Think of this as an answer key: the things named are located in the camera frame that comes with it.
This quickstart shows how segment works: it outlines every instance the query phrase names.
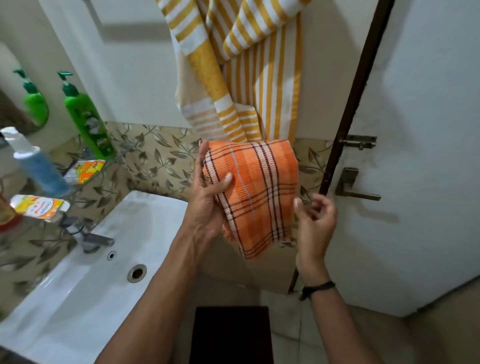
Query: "faucet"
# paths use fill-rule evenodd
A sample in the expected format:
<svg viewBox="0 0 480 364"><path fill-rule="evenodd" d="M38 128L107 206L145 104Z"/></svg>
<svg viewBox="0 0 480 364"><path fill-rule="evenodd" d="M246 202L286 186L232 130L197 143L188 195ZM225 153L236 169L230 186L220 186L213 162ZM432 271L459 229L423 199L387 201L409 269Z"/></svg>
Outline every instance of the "faucet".
<svg viewBox="0 0 480 364"><path fill-rule="evenodd" d="M64 228L87 254L95 253L101 246L112 246L115 243L115 239L92 234L91 228L77 217L64 218L60 227Z"/></svg>

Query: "hand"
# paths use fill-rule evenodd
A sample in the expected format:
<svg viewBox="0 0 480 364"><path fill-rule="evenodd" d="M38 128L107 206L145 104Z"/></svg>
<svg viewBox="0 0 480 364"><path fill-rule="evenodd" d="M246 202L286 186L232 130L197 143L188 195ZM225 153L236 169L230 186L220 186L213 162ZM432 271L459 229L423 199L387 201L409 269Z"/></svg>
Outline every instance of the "hand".
<svg viewBox="0 0 480 364"><path fill-rule="evenodd" d="M335 205L320 194L313 194L311 206L298 197L293 205L299 218L297 269L305 285L323 284L330 280L324 259L336 227Z"/></svg>
<svg viewBox="0 0 480 364"><path fill-rule="evenodd" d="M200 150L195 161L193 185L187 211L183 217L181 229L209 244L222 230L223 211L216 205L214 197L224 192L232 182L232 174L227 173L219 183L207 186L203 166L208 151L208 141L199 141Z"/></svg>

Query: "washbasin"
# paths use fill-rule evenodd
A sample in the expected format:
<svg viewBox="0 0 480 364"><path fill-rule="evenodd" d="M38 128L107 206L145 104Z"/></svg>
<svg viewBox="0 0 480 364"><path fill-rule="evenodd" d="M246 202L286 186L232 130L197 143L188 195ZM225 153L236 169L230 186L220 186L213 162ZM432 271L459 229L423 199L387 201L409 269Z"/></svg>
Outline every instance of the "washbasin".
<svg viewBox="0 0 480 364"><path fill-rule="evenodd" d="M91 364L145 291L181 225L187 203L130 192L0 324L0 345L39 364Z"/></svg>

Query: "black wristband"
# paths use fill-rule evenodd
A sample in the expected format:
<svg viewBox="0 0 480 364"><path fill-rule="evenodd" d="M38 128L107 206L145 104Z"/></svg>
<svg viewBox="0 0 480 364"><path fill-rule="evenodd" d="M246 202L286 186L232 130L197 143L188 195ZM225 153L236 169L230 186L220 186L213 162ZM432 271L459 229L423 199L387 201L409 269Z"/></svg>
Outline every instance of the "black wristband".
<svg viewBox="0 0 480 364"><path fill-rule="evenodd" d="M305 286L301 290L300 301L304 301L306 298L310 298L312 293L317 291L325 291L329 290L330 288L334 288L335 283L329 280L327 283L321 284L320 286Z"/></svg>

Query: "green pump bottle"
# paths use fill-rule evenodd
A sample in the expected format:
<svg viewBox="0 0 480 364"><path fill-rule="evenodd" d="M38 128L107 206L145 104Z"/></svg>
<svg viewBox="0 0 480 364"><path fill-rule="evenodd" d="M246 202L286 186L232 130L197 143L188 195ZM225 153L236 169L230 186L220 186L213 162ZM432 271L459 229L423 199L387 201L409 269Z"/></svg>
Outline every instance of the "green pump bottle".
<svg viewBox="0 0 480 364"><path fill-rule="evenodd" d="M63 103L85 140L88 149L97 159L113 158L115 150L92 100L87 94L78 92L77 88L67 81L66 76L72 76L73 73L65 71L58 71L57 73L63 80L62 90L66 95Z"/></svg>
<svg viewBox="0 0 480 364"><path fill-rule="evenodd" d="M35 84L28 78L25 70L19 68L14 70L24 81L24 89L27 95L24 97L24 104L27 107L28 113L32 117L32 122L35 126L43 126L48 120L48 105L43 95L38 91Z"/></svg>

